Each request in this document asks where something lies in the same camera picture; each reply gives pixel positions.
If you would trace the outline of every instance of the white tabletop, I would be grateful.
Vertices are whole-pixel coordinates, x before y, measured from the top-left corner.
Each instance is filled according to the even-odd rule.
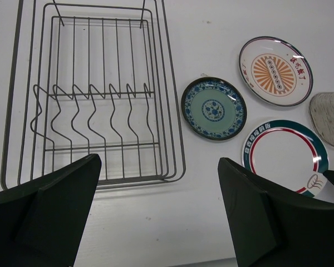
[[[200,138],[183,122],[187,169],[180,181],[97,192],[76,267],[172,266],[235,257],[219,187],[219,159],[240,163],[245,138],[267,118],[311,128],[310,98],[297,107],[274,107],[246,88],[237,59],[249,39],[285,39],[310,63],[311,96],[334,91],[334,0],[165,0],[165,5],[179,96],[200,76],[220,77],[243,95],[247,123],[237,137],[219,143]],[[16,0],[0,1],[0,166],[16,6]],[[326,148],[334,170],[334,148]],[[321,194],[334,202],[330,185]]]

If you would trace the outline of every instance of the orange sunburst pattern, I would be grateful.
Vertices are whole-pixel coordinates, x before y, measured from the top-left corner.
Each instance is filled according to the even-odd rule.
[[[287,96],[296,88],[296,74],[283,58],[263,54],[252,62],[252,76],[255,83],[273,96]]]

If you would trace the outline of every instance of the white plate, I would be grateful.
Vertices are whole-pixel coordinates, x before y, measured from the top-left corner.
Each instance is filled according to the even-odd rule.
[[[277,106],[295,106],[310,95],[311,68],[291,44],[262,36],[251,39],[241,49],[240,73],[248,87],[261,99]]]
[[[328,169],[322,141],[307,127],[287,120],[255,128],[243,147],[243,165],[253,173],[314,197],[324,188]]]

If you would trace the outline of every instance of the round plate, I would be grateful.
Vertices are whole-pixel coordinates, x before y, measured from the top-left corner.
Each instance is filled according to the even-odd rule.
[[[313,127],[321,139],[334,146],[334,93],[318,93],[313,96],[309,113]]]
[[[243,165],[253,173],[302,195],[314,197],[325,186],[328,169],[322,141],[307,127],[287,120],[266,122],[246,139]]]
[[[204,77],[192,82],[183,93],[181,108],[189,126],[212,140],[232,138],[246,122],[243,97],[219,78]]]
[[[310,95],[311,68],[304,56],[284,40],[262,36],[241,49],[239,69],[248,87],[277,106],[295,106]]]

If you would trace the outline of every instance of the wire rack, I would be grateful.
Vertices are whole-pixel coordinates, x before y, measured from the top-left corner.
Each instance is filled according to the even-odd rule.
[[[90,153],[98,189],[185,173],[163,0],[19,2],[1,185]]]

